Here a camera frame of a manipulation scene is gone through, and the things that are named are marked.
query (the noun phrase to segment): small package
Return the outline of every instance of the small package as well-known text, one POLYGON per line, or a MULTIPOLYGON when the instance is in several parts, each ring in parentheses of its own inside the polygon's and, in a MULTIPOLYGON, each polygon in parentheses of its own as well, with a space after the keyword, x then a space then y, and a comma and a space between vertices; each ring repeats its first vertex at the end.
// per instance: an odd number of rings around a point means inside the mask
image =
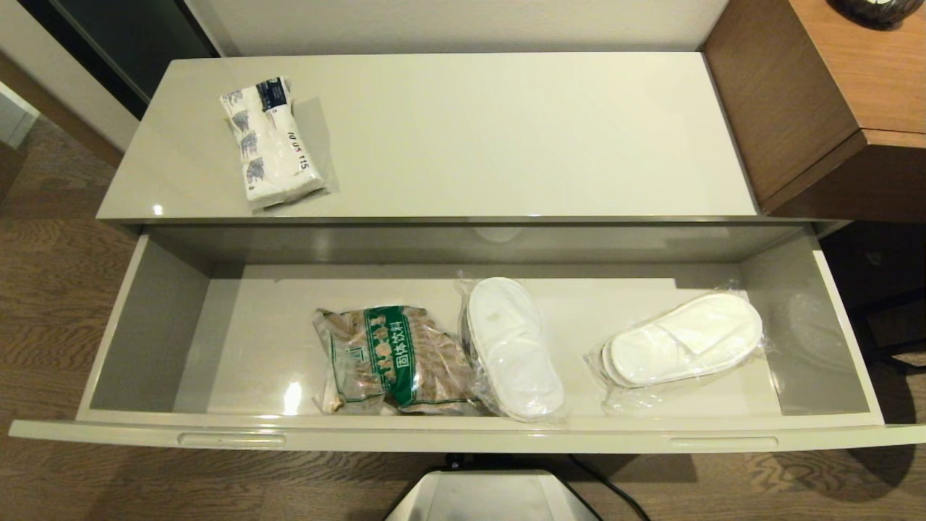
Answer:
POLYGON ((652 407, 711 381, 765 344, 762 318, 742 297, 714 292, 618 333, 585 355, 609 413, 652 407))
POLYGON ((314 322, 331 363, 324 413, 476 413, 466 352, 422 308, 318 310, 314 322))
POLYGON ((252 209, 296 200, 325 185, 293 119, 285 77, 222 96, 241 152, 245 193, 252 209))
POLYGON ((494 413, 522 422, 561 419, 566 392, 531 294, 505 277, 482 280, 467 293, 462 330, 477 397, 494 413))

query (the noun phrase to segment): black cable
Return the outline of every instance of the black cable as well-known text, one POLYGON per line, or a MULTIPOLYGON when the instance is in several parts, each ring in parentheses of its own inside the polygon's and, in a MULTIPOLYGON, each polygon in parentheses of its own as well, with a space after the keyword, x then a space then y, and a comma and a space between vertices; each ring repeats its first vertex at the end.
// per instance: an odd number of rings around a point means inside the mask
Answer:
POLYGON ((640 506, 640 503, 636 502, 636 500, 632 498, 630 494, 619 489, 617 485, 615 485, 614 483, 611 483, 606 477, 604 477, 598 471, 594 470, 592 467, 579 461, 579 458, 575 457, 575 455, 573 454, 567 454, 567 455, 569 456, 569 458, 572 460, 573 463, 579 466, 579 468, 581 468, 582 470, 590 474, 592 477, 594 477, 598 481, 601 481, 606 487, 611 489, 611 491, 613 491, 615 494, 623 498, 623 500, 631 506, 634 512, 636 512, 637 515, 640 516, 640 519, 643 519, 644 521, 652 521, 649 518, 649 515, 646 515, 646 511, 643 509, 642 506, 640 506))

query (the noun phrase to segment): plastic package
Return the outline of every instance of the plastic package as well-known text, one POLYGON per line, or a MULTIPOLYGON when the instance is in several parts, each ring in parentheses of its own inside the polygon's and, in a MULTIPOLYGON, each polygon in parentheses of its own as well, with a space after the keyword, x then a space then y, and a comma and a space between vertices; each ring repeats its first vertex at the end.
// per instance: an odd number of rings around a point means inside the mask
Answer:
POLYGON ((296 200, 325 186, 296 128, 285 77, 228 93, 219 101, 241 151, 252 209, 296 200))
POLYGON ((314 324, 331 363, 323 413, 475 412, 466 351, 422 308, 318 310, 314 324))
POLYGON ((565 390, 531 294, 504 277, 463 288, 461 331, 476 372, 476 396, 494 413, 522 422, 561 419, 565 390))
POLYGON ((715 291, 618 333, 585 355, 607 390, 608 413, 645 409, 760 356, 762 318, 744 298, 715 291))

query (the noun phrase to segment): white drawer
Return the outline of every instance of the white drawer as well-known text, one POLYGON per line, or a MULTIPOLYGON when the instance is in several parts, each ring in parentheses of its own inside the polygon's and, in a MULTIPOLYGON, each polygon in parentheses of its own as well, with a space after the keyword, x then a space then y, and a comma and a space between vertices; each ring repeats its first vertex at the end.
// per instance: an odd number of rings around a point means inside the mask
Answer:
POLYGON ((886 426, 807 229, 782 224, 154 226, 126 274, 73 422, 10 434, 131 445, 328 451, 795 451, 926 441, 886 426), (535 296, 568 392, 563 426, 495 417, 321 415, 332 310, 405 303, 457 329, 454 282, 504 275, 535 296), (772 343, 634 416, 606 416, 582 355, 736 280, 772 343))

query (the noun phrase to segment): white wall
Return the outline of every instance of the white wall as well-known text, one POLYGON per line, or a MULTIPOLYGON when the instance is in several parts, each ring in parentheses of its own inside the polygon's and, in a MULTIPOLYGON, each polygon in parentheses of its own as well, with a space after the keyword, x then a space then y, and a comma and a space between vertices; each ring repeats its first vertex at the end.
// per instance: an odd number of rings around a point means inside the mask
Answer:
POLYGON ((728 0, 186 0, 225 56, 694 51, 728 0))
POLYGON ((121 150, 138 120, 16 0, 0 0, 0 50, 121 150))

